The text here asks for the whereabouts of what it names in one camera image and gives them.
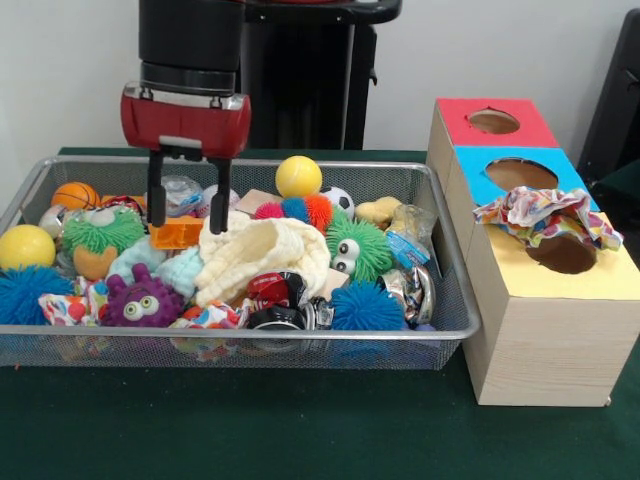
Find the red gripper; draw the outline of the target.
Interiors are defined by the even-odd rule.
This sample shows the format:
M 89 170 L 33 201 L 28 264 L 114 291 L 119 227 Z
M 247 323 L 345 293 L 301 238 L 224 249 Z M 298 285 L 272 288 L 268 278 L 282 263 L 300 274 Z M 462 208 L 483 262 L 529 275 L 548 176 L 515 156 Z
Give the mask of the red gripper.
M 166 191 L 162 185 L 163 147 L 199 150 L 217 169 L 217 191 L 210 202 L 210 232 L 228 230 L 231 161 L 247 144 L 251 102 L 244 94 L 221 97 L 170 92 L 130 82 L 120 100 L 125 139 L 147 148 L 147 222 L 160 228 L 166 219 Z

